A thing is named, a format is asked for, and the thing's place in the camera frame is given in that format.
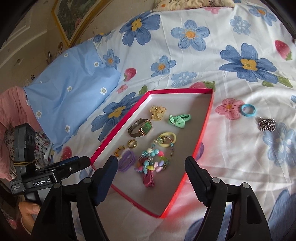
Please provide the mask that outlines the person's left hand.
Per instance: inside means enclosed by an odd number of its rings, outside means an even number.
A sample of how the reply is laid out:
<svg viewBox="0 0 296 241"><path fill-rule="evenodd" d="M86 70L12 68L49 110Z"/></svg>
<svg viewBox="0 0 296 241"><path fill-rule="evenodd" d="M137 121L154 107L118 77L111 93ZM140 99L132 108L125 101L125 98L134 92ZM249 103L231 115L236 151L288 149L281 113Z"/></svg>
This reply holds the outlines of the person's left hand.
<svg viewBox="0 0 296 241"><path fill-rule="evenodd" d="M31 234L35 220L33 215L38 215L41 207L40 205L32 202L22 201L18 204L21 213L21 223L23 228L28 234Z"/></svg>

